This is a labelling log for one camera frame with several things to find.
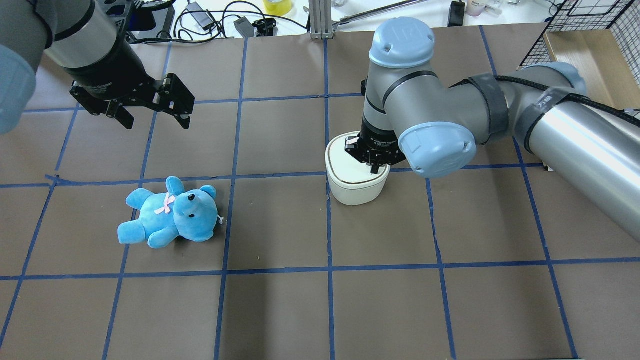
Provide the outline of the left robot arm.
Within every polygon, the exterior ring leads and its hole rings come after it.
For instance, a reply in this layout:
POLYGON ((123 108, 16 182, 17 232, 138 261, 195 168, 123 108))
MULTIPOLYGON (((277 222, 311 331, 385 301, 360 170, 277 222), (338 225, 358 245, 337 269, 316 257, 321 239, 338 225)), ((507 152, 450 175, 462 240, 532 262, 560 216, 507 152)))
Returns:
POLYGON ((3 0, 0 50, 3 134, 17 127, 34 96, 43 56, 73 79, 70 95, 93 116, 130 130, 128 107, 144 107, 190 127, 192 92, 174 73, 151 77, 125 29, 96 0, 3 0))

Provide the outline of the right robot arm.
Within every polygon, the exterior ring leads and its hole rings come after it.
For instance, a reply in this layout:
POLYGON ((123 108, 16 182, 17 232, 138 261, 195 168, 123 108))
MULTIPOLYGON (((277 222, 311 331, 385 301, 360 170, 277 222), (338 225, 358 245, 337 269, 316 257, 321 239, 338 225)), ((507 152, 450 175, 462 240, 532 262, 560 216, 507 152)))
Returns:
POLYGON ((431 65, 435 34, 387 20, 369 51, 361 130, 343 150, 377 173, 407 161, 420 177, 467 166, 477 147, 512 136, 634 239, 640 233, 639 121, 591 100, 574 66, 543 63, 446 87, 431 65))

